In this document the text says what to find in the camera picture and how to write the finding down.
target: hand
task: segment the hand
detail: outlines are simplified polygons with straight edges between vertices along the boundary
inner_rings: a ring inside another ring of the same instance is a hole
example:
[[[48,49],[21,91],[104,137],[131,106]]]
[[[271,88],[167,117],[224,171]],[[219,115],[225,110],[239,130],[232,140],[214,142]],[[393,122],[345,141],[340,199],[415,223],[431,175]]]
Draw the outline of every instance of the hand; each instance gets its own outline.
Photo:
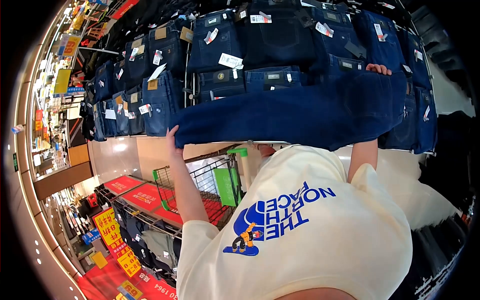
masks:
[[[171,131],[167,128],[167,155],[169,161],[176,158],[181,158],[183,160],[183,149],[175,147],[175,133],[178,129],[178,125],[173,127]]]
[[[387,67],[385,67],[384,65],[376,65],[376,64],[369,63],[365,68],[365,70],[373,71],[375,73],[380,73],[388,76],[392,75],[392,70],[387,69]]]

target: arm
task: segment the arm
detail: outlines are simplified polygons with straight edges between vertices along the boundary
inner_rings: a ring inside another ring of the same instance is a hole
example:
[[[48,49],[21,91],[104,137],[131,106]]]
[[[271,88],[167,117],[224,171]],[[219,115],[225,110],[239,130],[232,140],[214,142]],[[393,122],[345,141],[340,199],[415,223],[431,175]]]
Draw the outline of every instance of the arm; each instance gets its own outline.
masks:
[[[353,145],[350,168],[348,169],[348,183],[363,164],[372,165],[377,170],[378,163],[378,142],[377,139],[369,142],[356,143]]]
[[[167,131],[168,161],[170,162],[170,173],[175,187],[177,208],[184,223],[191,220],[208,222],[208,215],[200,197],[200,191],[193,183],[183,160],[183,149],[175,147],[174,135],[178,128],[177,125],[171,131]]]

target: shopping cart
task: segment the shopping cart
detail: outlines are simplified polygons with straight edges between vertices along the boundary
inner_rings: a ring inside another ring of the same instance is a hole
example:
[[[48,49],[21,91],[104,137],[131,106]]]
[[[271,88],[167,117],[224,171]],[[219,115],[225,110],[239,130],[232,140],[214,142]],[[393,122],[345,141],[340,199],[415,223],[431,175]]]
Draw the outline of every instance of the shopping cart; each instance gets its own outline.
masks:
[[[200,191],[208,220],[222,229],[230,220],[245,193],[241,189],[238,163],[234,146],[210,155],[186,160],[190,176]],[[170,167],[153,170],[162,206],[178,214],[173,178]]]

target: dark blue jeans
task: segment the dark blue jeans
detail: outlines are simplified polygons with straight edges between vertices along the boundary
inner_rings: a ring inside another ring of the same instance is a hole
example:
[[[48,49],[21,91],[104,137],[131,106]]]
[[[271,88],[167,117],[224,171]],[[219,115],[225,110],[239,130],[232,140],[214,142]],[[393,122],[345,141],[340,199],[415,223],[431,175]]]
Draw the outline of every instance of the dark blue jeans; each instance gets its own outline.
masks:
[[[348,42],[357,47],[360,46],[353,25],[345,13],[312,7],[312,17],[321,24],[326,23],[334,31],[334,34],[332,37],[329,37],[316,29],[312,30],[317,60],[310,67],[310,70],[328,74],[330,71],[329,66],[331,65],[330,54],[348,60],[365,61],[365,58],[359,58],[345,48]]]
[[[142,103],[142,87],[140,85],[127,91],[128,112],[135,117],[128,119],[128,134],[139,134],[144,132],[144,117],[138,109]]]
[[[153,73],[159,65],[167,63],[165,70],[170,70],[176,78],[182,79],[185,77],[187,42],[180,39],[180,32],[184,26],[190,29],[190,22],[183,19],[169,21],[167,25],[164,26],[167,36],[159,39],[155,38],[155,31],[158,28],[150,30],[148,35],[148,55],[150,58],[148,65],[150,73]],[[153,63],[156,50],[160,50],[163,57],[158,65]]]
[[[131,89],[136,85],[142,84],[142,80],[145,77],[149,77],[151,75],[150,72],[150,64],[153,61],[153,58],[150,57],[149,54],[149,40],[148,36],[143,36],[140,38],[142,40],[141,45],[144,45],[144,52],[142,54],[137,54],[135,56],[135,60],[130,60],[130,55],[132,54],[132,43],[129,42],[125,45],[125,65],[127,68],[127,73],[123,74],[125,77],[125,88]]]
[[[156,89],[148,90],[148,78],[142,88],[143,105],[150,104],[150,113],[143,114],[148,136],[165,136],[172,115],[179,111],[180,82],[174,82],[170,71],[163,71],[157,79]]]
[[[119,105],[117,104],[117,97],[121,97],[122,99],[122,109],[120,110],[120,112],[118,109]],[[117,124],[117,135],[128,135],[128,117],[125,116],[125,113],[124,113],[125,107],[123,103],[123,102],[126,102],[126,100],[127,100],[127,95],[125,94],[125,91],[121,91],[113,95],[112,104],[116,114],[115,121]]]
[[[412,79],[407,78],[405,110],[400,124],[378,138],[378,145],[385,149],[411,150],[417,140],[417,105]]]
[[[242,58],[237,32],[233,25],[235,15],[232,11],[209,13],[193,22],[192,55],[188,62],[189,73],[215,72],[225,68],[218,63],[222,53]],[[207,45],[209,31],[218,29],[216,38]]]
[[[271,15],[272,22],[252,24],[250,20],[245,21],[248,45],[243,65],[247,69],[310,66],[315,60],[312,34],[297,19],[296,8],[273,5],[258,9],[252,3],[249,15],[259,15],[259,11]]]
[[[414,87],[417,105],[417,143],[413,147],[415,154],[432,150],[437,144],[437,110],[429,90]]]
[[[352,21],[360,41],[367,49],[367,63],[384,65],[393,72],[403,70],[405,59],[392,20],[362,10],[352,16]],[[384,42],[378,40],[374,24],[380,26],[383,35],[388,35]]]
[[[402,48],[403,56],[407,62],[407,66],[412,70],[413,84],[418,87],[432,89],[430,78],[428,76],[427,65],[425,63],[427,56],[422,51],[420,40],[417,36],[413,35],[407,30],[401,29],[397,31],[398,40]],[[421,58],[415,58],[415,51],[421,53]]]
[[[111,98],[113,95],[113,62],[104,63],[95,74],[95,102]]]
[[[279,86],[301,86],[300,68],[298,66],[288,66],[245,71],[245,89],[247,93],[270,91],[272,87],[278,89]]]
[[[251,139],[334,151],[374,140],[398,125],[406,87],[403,72],[349,72],[333,86],[261,91],[190,106],[173,116],[170,127],[180,125],[177,147]]]
[[[200,73],[200,103],[215,100],[215,97],[228,97],[245,93],[243,71],[237,70],[237,78],[233,78],[233,70]]]

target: cream t-shirt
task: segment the cream t-shirt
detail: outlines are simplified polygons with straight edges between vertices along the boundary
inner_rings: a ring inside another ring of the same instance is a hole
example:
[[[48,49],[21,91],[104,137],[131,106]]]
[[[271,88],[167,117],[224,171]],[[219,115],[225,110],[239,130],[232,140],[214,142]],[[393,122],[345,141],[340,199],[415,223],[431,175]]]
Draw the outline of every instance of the cream t-shirt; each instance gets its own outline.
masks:
[[[403,211],[362,165],[352,183],[332,152],[293,145],[259,171],[229,223],[183,225],[180,300],[272,300],[337,288],[388,299],[407,275],[412,240]]]

